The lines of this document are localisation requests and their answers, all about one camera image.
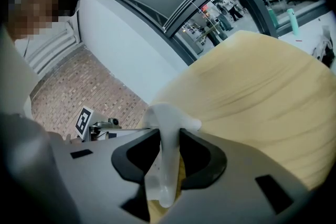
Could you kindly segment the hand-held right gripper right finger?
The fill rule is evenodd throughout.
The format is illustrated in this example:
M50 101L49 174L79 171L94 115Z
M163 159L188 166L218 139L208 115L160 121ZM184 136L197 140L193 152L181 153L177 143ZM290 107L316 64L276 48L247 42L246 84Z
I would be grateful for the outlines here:
M251 146L181 129L181 195L161 223L288 223L312 192Z

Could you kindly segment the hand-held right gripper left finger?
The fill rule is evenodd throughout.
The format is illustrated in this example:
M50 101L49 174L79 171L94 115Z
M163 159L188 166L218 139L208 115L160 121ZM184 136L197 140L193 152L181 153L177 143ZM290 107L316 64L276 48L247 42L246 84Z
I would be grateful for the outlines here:
M160 150L159 130L52 146L80 223L150 222L144 177Z

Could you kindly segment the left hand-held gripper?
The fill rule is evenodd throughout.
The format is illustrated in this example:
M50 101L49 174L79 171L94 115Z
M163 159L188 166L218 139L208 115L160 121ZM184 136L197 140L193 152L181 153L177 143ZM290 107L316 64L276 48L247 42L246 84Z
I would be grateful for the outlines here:
M119 129L119 132L138 132L152 128L121 129L118 119L109 118L84 106L78 116L75 129L77 137L81 138L82 142L90 142L105 139L109 131L114 129Z

